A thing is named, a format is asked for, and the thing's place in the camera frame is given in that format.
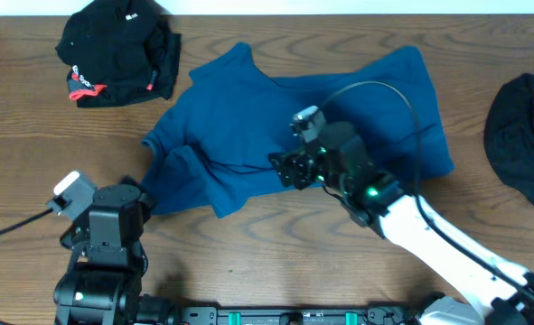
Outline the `blue polo shirt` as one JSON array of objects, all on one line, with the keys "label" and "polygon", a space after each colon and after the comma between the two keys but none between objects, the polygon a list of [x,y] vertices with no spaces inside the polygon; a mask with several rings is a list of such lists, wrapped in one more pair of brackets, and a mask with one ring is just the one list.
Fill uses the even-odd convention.
[{"label": "blue polo shirt", "polygon": [[350,73],[271,78],[240,42],[190,77],[192,85],[144,139],[153,160],[142,183],[157,215],[211,206],[223,218],[251,197],[280,192],[267,157],[299,145],[290,124],[309,106],[329,122],[352,122],[373,161],[403,181],[454,168],[417,48]]}]

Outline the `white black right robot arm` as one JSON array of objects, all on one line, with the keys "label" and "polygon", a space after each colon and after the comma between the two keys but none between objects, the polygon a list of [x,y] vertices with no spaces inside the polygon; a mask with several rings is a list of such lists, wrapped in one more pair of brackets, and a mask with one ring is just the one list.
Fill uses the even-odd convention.
[{"label": "white black right robot arm", "polygon": [[357,225],[407,250],[465,299],[437,295],[407,324],[534,324],[534,273],[482,246],[405,190],[371,160],[352,125],[297,132],[299,147],[268,156],[284,186],[302,190],[318,182],[332,189]]}]

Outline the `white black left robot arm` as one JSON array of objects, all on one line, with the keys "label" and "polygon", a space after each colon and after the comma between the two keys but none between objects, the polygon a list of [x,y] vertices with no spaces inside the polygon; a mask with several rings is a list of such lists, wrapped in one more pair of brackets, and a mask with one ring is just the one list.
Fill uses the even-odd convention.
[{"label": "white black left robot arm", "polygon": [[140,242],[153,201],[130,181],[95,190],[61,236],[71,250],[54,289],[56,324],[166,324],[179,308],[142,294],[148,259]]}]

